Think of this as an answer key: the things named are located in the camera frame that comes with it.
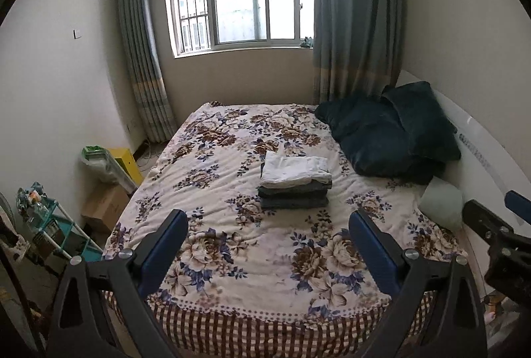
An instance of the folded clothes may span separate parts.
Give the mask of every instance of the folded clothes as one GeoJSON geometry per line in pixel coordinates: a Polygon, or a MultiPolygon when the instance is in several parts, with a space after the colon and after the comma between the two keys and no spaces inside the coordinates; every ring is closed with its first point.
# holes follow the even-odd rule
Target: folded clothes
{"type": "Polygon", "coordinates": [[[288,188],[308,184],[313,180],[322,183],[332,180],[332,175],[328,172],[327,160],[324,157],[285,157],[273,151],[267,151],[265,155],[260,181],[263,187],[288,188]]]}
{"type": "Polygon", "coordinates": [[[266,199],[278,199],[279,201],[286,199],[317,199],[326,197],[327,191],[328,189],[324,188],[322,190],[315,190],[309,193],[276,193],[272,195],[267,192],[262,192],[260,188],[258,188],[258,196],[266,199]]]}
{"type": "Polygon", "coordinates": [[[320,208],[328,205],[328,198],[324,197],[261,197],[262,210],[293,209],[293,208],[320,208]]]}
{"type": "Polygon", "coordinates": [[[264,186],[258,187],[259,195],[297,195],[300,193],[313,193],[320,192],[322,190],[328,190],[332,188],[332,180],[327,181],[326,183],[321,183],[317,180],[312,180],[307,184],[299,184],[298,186],[288,187],[288,188],[268,188],[264,186]]]}

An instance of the light green pillow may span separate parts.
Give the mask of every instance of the light green pillow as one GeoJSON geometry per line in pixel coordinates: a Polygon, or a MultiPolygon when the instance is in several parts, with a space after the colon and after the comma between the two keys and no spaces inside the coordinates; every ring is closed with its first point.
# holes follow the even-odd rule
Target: light green pillow
{"type": "Polygon", "coordinates": [[[442,179],[432,178],[418,208],[429,219],[452,232],[463,227],[463,192],[442,179]]]}

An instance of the floral bedspread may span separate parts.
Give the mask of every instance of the floral bedspread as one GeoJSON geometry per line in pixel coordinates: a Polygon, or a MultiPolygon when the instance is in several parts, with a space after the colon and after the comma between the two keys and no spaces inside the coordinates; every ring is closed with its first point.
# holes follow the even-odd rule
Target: floral bedspread
{"type": "MultiPolygon", "coordinates": [[[[148,302],[181,349],[218,356],[344,355],[380,319],[382,294],[347,233],[363,207],[403,248],[460,248],[418,210],[420,186],[358,176],[312,106],[205,104],[181,126],[121,215],[105,257],[134,248],[174,208],[189,234],[148,302]],[[262,210],[267,150],[328,159],[323,209],[262,210]]],[[[423,322],[429,297],[412,332],[423,322]]]]}

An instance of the windowsill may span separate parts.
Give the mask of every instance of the windowsill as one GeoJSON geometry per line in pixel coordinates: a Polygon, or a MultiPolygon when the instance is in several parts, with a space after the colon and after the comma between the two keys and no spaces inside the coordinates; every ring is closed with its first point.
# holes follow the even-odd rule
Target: windowsill
{"type": "Polygon", "coordinates": [[[295,45],[294,46],[278,45],[278,46],[263,46],[263,47],[240,47],[240,48],[227,48],[227,49],[215,49],[215,50],[205,49],[205,50],[200,50],[200,51],[184,52],[174,58],[195,57],[195,56],[205,55],[205,54],[216,54],[216,52],[248,51],[252,49],[309,49],[309,50],[312,50],[312,48],[303,48],[303,47],[299,47],[295,45]]]}

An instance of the metal bolt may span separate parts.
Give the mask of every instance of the metal bolt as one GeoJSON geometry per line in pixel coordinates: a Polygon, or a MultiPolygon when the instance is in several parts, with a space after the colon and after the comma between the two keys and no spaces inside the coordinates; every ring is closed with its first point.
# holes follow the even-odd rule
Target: metal bolt
{"type": "Polygon", "coordinates": [[[83,262],[83,258],[79,255],[73,256],[70,259],[70,265],[77,265],[79,263],[83,262]]]}
{"type": "Polygon", "coordinates": [[[411,260],[418,259],[418,257],[420,256],[419,252],[415,249],[406,249],[404,255],[407,257],[407,259],[411,260]]]}
{"type": "Polygon", "coordinates": [[[129,259],[133,255],[133,249],[123,249],[118,253],[120,259],[129,259]]]}
{"type": "Polygon", "coordinates": [[[468,264],[468,261],[466,260],[466,258],[465,258],[463,255],[461,255],[461,254],[459,254],[459,255],[456,256],[456,262],[457,262],[459,265],[466,265],[466,264],[468,264]]]}

